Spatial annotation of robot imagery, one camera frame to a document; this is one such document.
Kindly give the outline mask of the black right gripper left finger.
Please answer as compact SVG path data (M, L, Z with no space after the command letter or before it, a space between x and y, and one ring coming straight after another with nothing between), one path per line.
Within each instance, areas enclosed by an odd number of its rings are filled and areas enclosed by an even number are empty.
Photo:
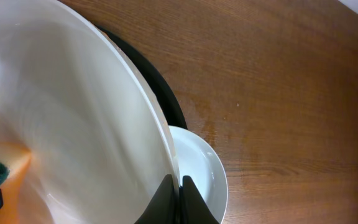
M166 175L147 208L135 224L174 224L177 222L177 196L172 175Z

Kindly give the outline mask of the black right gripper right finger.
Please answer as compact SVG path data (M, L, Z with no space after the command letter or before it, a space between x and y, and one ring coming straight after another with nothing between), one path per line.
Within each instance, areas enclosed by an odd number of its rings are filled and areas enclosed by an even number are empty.
M180 188L180 223L219 224L188 175L183 176Z

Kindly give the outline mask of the white plate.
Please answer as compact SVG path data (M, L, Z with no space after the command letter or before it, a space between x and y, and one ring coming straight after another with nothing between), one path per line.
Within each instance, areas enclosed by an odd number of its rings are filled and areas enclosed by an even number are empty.
M139 70L59 1L0 1L0 142L32 154L20 223L134 223L178 171Z
M191 131L170 126L180 176L190 176L209 211L222 223L227 209L228 185L224 166L214 149Z

